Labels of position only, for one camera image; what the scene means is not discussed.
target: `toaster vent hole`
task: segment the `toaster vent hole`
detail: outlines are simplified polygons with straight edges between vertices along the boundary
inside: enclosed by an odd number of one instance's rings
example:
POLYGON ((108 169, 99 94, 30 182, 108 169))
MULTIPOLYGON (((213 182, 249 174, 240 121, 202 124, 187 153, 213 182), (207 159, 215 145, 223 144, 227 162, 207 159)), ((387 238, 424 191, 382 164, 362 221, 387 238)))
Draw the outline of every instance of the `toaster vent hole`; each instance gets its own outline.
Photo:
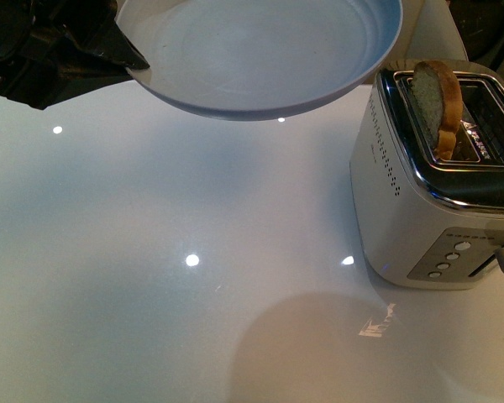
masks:
POLYGON ((390 158, 387 156, 385 140, 383 139, 383 134, 381 131, 381 126, 379 125, 379 120, 377 119, 377 112, 375 110, 375 103, 373 98, 370 100, 370 110, 371 118, 373 120, 373 126, 375 129, 375 138, 377 140, 377 145, 379 146, 379 152, 381 154, 381 160, 386 171, 386 177, 390 180, 391 188, 394 191, 394 196, 400 196, 400 186, 397 184, 396 176, 394 175, 393 169, 390 164, 390 158))

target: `plate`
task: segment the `plate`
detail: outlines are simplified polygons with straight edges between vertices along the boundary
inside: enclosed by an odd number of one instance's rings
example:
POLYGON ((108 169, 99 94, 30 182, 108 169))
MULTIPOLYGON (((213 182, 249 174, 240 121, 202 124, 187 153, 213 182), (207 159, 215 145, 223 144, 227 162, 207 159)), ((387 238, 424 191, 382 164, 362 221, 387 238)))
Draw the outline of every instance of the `plate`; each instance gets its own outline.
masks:
POLYGON ((150 63, 131 76, 188 112, 265 120, 329 103, 384 60, 401 0, 128 0, 118 26, 150 63))

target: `toast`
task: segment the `toast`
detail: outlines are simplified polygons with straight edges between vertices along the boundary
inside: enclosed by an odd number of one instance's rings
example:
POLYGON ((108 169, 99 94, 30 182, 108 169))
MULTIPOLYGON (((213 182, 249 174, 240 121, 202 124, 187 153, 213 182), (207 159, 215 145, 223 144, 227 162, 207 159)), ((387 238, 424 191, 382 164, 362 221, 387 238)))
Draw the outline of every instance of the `toast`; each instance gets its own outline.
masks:
POLYGON ((442 61, 426 60, 415 66, 411 87, 428 126, 435 157, 451 160, 463 114, 459 80, 442 61))

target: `white toaster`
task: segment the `white toaster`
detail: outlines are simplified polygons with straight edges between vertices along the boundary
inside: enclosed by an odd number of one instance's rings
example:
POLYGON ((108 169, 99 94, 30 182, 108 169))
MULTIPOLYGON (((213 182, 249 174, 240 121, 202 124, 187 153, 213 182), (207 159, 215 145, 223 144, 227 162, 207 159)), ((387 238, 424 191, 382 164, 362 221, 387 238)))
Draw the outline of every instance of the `white toaster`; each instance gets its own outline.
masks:
POLYGON ((464 113, 451 161, 437 160, 410 91, 418 60, 379 71, 351 156, 367 263, 397 285, 463 290, 504 272, 504 82, 463 61, 464 113))

